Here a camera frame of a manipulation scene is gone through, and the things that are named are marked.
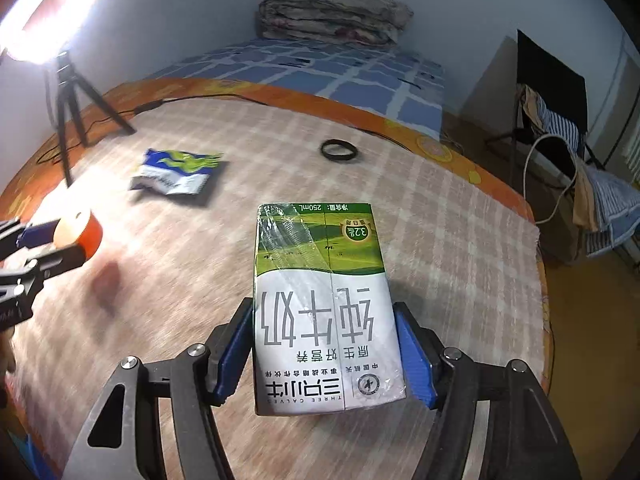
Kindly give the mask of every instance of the floor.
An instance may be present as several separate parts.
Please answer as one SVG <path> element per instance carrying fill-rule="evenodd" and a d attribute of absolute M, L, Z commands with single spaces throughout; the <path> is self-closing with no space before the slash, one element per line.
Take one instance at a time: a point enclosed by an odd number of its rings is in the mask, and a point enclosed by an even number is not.
<path fill-rule="evenodd" d="M 488 133 L 450 116 L 444 129 L 465 156 L 507 180 L 508 165 L 483 147 Z M 533 179 L 529 189 L 536 217 L 548 216 L 555 197 Z M 603 480 L 640 430 L 640 276 L 615 253 L 562 264 L 577 239 L 570 215 L 563 203 L 540 235 L 556 348 L 549 397 L 583 479 Z"/>

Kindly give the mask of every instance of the bed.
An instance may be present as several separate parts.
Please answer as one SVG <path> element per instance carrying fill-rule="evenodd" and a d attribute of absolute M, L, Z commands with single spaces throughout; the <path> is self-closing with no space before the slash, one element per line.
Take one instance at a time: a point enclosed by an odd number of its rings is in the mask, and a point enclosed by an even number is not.
<path fill-rule="evenodd" d="M 366 110 L 440 140 L 442 67 L 400 48 L 253 40 L 189 57 L 149 77 L 237 79 L 287 88 Z"/>

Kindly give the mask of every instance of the milk carton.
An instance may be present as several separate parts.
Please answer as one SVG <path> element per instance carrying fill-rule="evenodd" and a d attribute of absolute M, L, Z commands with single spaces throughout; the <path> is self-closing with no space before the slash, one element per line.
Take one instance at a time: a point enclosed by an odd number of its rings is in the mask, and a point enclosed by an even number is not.
<path fill-rule="evenodd" d="M 404 398 L 369 204 L 260 206 L 254 332 L 259 415 L 341 412 Z"/>

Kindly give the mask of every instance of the snack bag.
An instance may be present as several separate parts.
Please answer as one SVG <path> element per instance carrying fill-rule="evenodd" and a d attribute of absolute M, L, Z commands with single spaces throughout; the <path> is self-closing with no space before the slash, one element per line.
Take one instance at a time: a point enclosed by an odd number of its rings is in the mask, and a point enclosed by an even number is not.
<path fill-rule="evenodd" d="M 151 188 L 165 195 L 196 195 L 220 163 L 222 153 L 199 155 L 190 152 L 149 148 L 145 161 L 131 179 L 131 189 Z"/>

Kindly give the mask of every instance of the light stand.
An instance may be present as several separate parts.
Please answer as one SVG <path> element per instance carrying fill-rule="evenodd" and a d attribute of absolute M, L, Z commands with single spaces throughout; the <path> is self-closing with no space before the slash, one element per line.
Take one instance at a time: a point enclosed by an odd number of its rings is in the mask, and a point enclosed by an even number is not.
<path fill-rule="evenodd" d="M 86 131 L 82 124 L 80 108 L 78 107 L 76 86 L 79 86 L 98 108 L 118 123 L 128 135 L 136 132 L 133 126 L 124 120 L 124 118 L 104 100 L 98 91 L 91 86 L 91 83 L 76 71 L 73 63 L 71 63 L 69 53 L 67 51 L 60 52 L 60 54 L 58 54 L 58 98 L 56 100 L 58 110 L 58 147 L 60 149 L 60 159 L 62 160 L 62 169 L 65 173 L 67 187 L 71 186 L 73 179 L 69 165 L 69 154 L 66 149 L 65 105 L 69 108 L 71 119 L 74 122 L 81 144 L 86 148 L 88 147 Z"/>

